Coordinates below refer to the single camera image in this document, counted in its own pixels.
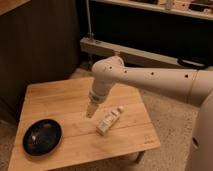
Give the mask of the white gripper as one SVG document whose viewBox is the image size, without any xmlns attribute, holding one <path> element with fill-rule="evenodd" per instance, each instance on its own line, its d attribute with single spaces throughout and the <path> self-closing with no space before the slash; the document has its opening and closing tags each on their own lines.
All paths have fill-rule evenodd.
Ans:
<svg viewBox="0 0 213 171">
<path fill-rule="evenodd" d="M 88 105 L 86 116 L 88 118 L 92 118 L 93 115 L 95 114 L 95 112 L 98 109 L 98 105 L 100 105 L 100 104 L 102 104 L 104 102 L 104 97 L 103 96 L 94 95 L 94 94 L 90 94 L 89 95 L 89 99 L 90 99 L 90 102 L 92 104 Z"/>
</svg>

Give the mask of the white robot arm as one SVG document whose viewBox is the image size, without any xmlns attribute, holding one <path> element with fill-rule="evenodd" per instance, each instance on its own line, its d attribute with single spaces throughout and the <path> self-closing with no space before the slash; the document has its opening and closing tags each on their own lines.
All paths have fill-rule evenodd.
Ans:
<svg viewBox="0 0 213 171">
<path fill-rule="evenodd" d="M 185 171 L 213 171 L 213 71 L 126 67 L 119 56 L 92 66 L 86 115 L 92 117 L 116 83 L 145 89 L 199 108 Z"/>
</svg>

